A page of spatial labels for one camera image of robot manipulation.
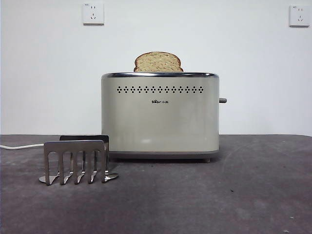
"table surface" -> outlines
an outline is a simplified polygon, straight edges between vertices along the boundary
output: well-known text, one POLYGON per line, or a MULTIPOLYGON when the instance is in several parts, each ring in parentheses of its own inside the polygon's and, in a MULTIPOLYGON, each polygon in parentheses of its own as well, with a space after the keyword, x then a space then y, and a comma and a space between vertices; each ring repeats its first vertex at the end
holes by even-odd
MULTIPOLYGON (((2 135, 17 146, 58 136, 2 135)), ((312 137, 221 135, 203 160, 118 160, 119 178, 40 183, 43 149, 1 149, 2 234, 312 233, 312 137)))

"white cable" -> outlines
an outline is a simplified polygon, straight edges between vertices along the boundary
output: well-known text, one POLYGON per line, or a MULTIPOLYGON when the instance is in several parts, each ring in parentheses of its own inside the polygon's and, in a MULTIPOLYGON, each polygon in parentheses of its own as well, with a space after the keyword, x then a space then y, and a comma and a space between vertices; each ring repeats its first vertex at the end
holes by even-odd
POLYGON ((0 148, 6 149, 6 150, 21 150, 21 149, 36 148, 36 147, 43 147, 43 144, 22 145, 22 146, 16 146, 16 147, 0 145, 0 148))

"toast rack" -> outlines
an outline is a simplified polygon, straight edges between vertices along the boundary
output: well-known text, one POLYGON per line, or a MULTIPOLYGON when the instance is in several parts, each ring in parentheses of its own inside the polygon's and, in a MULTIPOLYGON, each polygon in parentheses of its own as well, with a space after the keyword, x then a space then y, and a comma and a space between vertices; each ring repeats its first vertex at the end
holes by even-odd
POLYGON ((109 174, 109 139, 106 135, 86 136, 61 136, 60 141, 44 143, 45 176, 39 178, 40 182, 51 185, 58 177, 60 185, 66 184, 70 177, 74 183, 79 184, 81 178, 86 175, 88 183, 93 183, 98 173, 98 154, 101 155, 101 181, 105 183, 118 177, 118 174, 109 174), (49 154, 55 152, 58 155, 58 173, 50 175, 49 154), (70 171, 64 176, 64 153, 70 152, 70 171), (78 175, 78 153, 82 152, 81 173, 78 175))

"bread slice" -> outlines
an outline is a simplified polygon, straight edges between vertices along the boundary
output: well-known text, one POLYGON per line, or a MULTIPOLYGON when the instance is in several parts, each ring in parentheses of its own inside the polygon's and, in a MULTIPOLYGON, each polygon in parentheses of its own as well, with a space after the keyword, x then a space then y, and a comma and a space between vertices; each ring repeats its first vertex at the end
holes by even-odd
POLYGON ((180 59, 167 52, 148 52, 135 60, 134 72, 183 72, 180 59))

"wall socket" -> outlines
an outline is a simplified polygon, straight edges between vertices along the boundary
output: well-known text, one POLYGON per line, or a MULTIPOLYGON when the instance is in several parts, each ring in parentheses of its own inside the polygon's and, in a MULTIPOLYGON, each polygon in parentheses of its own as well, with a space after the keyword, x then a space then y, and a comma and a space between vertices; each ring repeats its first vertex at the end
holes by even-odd
POLYGON ((103 25, 104 24, 104 4, 85 3, 82 5, 83 25, 103 25))
POLYGON ((289 7, 289 26, 310 25, 310 7, 302 5, 292 5, 289 7))

